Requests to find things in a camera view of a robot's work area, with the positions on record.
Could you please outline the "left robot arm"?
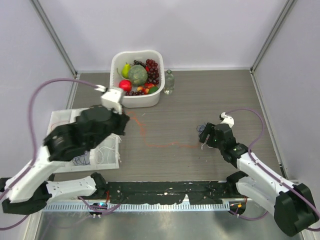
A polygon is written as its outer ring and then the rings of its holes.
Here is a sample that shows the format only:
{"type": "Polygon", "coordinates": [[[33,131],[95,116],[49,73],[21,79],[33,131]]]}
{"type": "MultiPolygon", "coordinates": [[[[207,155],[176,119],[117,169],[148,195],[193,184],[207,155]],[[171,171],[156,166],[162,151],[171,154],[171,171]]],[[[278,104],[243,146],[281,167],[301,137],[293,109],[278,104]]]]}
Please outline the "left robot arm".
{"type": "Polygon", "coordinates": [[[43,140],[35,160],[16,176],[1,178],[0,190],[6,195],[1,203],[3,212],[30,215],[54,200],[74,197],[102,199],[107,192],[107,183],[97,172],[63,182],[49,181],[48,178],[75,157],[95,149],[111,134],[123,136],[129,120],[124,112],[118,114],[94,105],[81,111],[74,122],[54,128],[43,140]]]}

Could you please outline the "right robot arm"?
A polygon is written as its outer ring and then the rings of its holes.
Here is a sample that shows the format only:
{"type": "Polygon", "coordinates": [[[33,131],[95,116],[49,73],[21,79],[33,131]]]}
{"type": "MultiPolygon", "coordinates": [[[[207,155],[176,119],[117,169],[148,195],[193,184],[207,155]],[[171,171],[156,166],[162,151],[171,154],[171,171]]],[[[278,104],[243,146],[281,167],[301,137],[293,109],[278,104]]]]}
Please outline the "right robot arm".
{"type": "Polygon", "coordinates": [[[243,195],[259,204],[284,234],[293,237],[319,221],[311,190],[265,165],[246,145],[236,141],[230,124],[208,122],[199,141],[218,149],[223,159],[238,169],[227,177],[226,193],[233,198],[243,195]]]}

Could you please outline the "white compartment tray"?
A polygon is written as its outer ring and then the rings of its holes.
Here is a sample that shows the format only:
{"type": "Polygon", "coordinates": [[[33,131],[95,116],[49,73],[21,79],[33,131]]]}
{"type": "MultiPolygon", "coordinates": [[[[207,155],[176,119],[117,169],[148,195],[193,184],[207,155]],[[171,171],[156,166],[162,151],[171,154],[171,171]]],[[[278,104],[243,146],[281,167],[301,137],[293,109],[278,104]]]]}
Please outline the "white compartment tray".
{"type": "MultiPolygon", "coordinates": [[[[73,123],[84,108],[56,110],[51,113],[47,133],[51,133],[56,127],[73,123]]],[[[76,156],[70,162],[58,168],[55,173],[71,173],[84,171],[100,171],[118,169],[120,162],[119,145],[120,136],[111,134],[96,148],[76,156]]]]}

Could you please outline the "dark cherries front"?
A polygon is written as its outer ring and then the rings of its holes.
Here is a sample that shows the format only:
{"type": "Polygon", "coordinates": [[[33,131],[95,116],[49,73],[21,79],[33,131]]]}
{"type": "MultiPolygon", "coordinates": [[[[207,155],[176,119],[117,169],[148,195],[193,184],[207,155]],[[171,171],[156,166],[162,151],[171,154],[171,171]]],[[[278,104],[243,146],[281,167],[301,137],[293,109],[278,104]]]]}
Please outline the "dark cherries front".
{"type": "Polygon", "coordinates": [[[139,90],[139,91],[128,91],[125,93],[126,96],[129,96],[129,97],[133,97],[133,96],[142,96],[144,95],[144,91],[142,90],[139,90]]]}

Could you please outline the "red apple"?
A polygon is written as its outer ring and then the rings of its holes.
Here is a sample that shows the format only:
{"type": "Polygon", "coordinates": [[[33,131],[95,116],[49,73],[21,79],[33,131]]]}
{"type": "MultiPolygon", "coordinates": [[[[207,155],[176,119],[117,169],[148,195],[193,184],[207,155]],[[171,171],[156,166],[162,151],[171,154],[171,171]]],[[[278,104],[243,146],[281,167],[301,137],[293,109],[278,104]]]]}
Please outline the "red apple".
{"type": "Polygon", "coordinates": [[[130,92],[133,85],[130,80],[123,79],[119,82],[118,87],[123,89],[125,92],[130,92]]]}

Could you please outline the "peach fruit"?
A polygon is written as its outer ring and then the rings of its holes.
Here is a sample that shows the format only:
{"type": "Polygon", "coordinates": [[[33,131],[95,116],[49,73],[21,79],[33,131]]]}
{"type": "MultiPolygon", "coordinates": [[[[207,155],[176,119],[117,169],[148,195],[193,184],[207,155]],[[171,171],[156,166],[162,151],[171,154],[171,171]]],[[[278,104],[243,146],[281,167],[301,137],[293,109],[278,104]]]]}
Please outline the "peach fruit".
{"type": "Polygon", "coordinates": [[[156,85],[154,85],[153,83],[145,83],[142,86],[138,86],[136,91],[140,94],[148,94],[149,90],[153,87],[155,87],[156,85]]]}

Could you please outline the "green lime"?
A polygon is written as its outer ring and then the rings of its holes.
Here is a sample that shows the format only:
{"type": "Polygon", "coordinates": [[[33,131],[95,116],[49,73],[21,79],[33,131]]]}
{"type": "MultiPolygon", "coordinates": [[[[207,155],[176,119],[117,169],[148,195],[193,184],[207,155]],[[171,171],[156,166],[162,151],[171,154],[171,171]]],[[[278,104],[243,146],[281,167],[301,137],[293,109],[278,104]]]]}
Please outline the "green lime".
{"type": "Polygon", "coordinates": [[[153,86],[149,89],[148,94],[153,94],[156,93],[158,91],[158,87],[157,86],[153,86]]]}

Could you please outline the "green pear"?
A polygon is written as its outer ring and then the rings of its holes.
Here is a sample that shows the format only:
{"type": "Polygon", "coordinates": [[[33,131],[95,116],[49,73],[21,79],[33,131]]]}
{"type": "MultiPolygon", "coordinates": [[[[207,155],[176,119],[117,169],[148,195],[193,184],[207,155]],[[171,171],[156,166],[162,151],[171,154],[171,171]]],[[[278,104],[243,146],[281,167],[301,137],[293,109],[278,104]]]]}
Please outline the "green pear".
{"type": "Polygon", "coordinates": [[[121,70],[121,75],[124,79],[129,79],[129,71],[131,69],[131,64],[130,63],[126,63],[122,70],[121,70]]]}

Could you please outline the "green melon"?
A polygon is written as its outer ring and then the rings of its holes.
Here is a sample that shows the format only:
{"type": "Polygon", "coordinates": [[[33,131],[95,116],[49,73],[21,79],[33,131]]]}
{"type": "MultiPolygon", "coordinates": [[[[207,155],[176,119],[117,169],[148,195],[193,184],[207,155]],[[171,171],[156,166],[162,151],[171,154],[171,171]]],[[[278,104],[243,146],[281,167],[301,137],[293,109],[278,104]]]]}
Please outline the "green melon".
{"type": "Polygon", "coordinates": [[[138,87],[146,83],[148,79],[148,73],[142,66],[134,65],[131,67],[128,77],[132,85],[138,87]]]}

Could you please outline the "red grape bunch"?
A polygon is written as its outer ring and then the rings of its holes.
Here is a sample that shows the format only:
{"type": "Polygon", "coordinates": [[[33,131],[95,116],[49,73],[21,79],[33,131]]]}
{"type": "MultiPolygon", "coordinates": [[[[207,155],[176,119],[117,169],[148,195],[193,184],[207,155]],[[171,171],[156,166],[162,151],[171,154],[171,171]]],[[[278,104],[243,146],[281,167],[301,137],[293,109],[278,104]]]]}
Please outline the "red grape bunch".
{"type": "Polygon", "coordinates": [[[158,85],[160,83],[160,73],[159,73],[158,63],[153,59],[147,59],[145,61],[145,69],[148,75],[147,82],[154,85],[158,85]]]}

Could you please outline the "clear plastic bottle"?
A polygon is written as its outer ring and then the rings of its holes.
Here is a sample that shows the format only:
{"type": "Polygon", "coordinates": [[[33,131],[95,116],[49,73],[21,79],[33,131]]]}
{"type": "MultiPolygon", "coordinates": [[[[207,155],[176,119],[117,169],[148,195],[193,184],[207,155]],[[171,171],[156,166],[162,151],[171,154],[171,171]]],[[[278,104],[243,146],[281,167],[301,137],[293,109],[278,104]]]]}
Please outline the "clear plastic bottle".
{"type": "Polygon", "coordinates": [[[175,89],[175,77],[170,69],[165,72],[165,84],[163,91],[165,94],[170,95],[175,89]]]}

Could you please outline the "dark grape bunch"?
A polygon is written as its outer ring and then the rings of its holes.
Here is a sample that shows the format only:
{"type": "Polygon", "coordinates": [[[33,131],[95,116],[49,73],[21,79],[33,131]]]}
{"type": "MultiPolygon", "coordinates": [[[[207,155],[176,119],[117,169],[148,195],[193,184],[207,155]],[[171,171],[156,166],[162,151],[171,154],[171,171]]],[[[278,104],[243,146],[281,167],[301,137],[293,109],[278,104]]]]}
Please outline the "dark grape bunch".
{"type": "Polygon", "coordinates": [[[142,66],[143,68],[146,68],[146,65],[145,65],[142,61],[139,61],[139,60],[134,60],[134,61],[133,61],[133,64],[134,64],[134,65],[140,65],[140,66],[142,66]]]}

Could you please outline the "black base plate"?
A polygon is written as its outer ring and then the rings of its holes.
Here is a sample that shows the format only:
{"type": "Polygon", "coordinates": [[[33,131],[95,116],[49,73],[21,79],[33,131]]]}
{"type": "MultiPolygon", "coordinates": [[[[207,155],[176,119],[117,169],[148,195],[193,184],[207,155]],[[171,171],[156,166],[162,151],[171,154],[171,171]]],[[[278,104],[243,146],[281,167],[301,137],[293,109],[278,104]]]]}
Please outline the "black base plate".
{"type": "Polygon", "coordinates": [[[112,204],[174,205],[188,197],[192,205],[220,204],[228,199],[246,199],[227,181],[136,181],[108,182],[101,196],[84,200],[109,200],[112,204]]]}

